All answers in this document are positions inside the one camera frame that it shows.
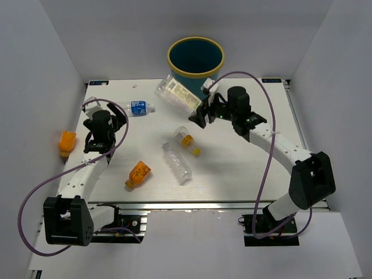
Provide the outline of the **small clear bottle blue cap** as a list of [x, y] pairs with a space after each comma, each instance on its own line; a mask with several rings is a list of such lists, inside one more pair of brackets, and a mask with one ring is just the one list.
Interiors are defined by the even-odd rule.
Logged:
[[118, 102], [117, 104], [126, 111], [128, 117], [145, 116], [155, 111], [155, 105], [145, 101]]

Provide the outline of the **large clear bottle white label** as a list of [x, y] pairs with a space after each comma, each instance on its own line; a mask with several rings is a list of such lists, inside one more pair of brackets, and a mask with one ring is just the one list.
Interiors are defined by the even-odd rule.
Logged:
[[188, 118], [196, 113], [202, 101], [173, 76], [168, 75], [156, 87], [155, 95]]

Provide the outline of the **small clear bottle orange cap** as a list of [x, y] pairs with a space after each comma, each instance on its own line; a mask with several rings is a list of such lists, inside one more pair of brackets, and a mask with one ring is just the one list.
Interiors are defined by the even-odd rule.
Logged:
[[174, 131], [173, 136], [185, 148], [194, 144], [194, 138], [184, 126], [177, 128]]

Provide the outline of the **orange juice bottle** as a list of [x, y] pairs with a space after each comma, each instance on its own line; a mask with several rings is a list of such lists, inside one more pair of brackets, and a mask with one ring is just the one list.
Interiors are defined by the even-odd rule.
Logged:
[[139, 161], [135, 167], [130, 171], [129, 177], [125, 185], [129, 189], [134, 189], [141, 185], [147, 176], [150, 174], [151, 168], [143, 161]]

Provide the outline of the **long clear plastic bottle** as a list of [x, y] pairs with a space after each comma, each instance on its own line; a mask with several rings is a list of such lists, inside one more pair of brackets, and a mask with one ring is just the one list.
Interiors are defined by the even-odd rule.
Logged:
[[163, 157], [180, 185], [192, 178], [192, 171], [181, 154], [169, 142], [162, 143]]

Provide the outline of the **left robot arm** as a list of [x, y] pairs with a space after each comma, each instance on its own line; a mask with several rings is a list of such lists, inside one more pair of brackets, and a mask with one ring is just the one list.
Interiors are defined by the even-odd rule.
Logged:
[[122, 109], [111, 102], [107, 107], [86, 111], [88, 119], [83, 125], [89, 133], [85, 139], [82, 166], [55, 197], [46, 198], [43, 204], [48, 244], [87, 246], [101, 228], [116, 232], [123, 225], [123, 218], [114, 206], [88, 207], [92, 190], [120, 145], [116, 141], [116, 132], [128, 124]]

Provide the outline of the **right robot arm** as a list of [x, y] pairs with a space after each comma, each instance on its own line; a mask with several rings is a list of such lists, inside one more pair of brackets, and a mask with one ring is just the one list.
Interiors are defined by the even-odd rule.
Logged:
[[231, 122], [234, 131], [249, 143], [268, 153], [269, 161], [276, 160], [290, 174], [288, 192], [262, 210], [260, 222], [274, 233], [299, 210], [307, 210], [335, 190], [335, 180], [329, 156], [296, 146], [286, 139], [261, 115], [251, 109], [244, 87], [227, 91], [227, 98], [202, 86], [206, 98], [189, 120], [201, 128], [216, 119]]

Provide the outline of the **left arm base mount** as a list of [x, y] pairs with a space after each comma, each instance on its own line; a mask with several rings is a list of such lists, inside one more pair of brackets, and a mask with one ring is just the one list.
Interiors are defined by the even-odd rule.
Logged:
[[144, 239], [147, 213], [138, 210], [116, 209], [114, 221], [93, 233], [92, 243], [140, 244]]

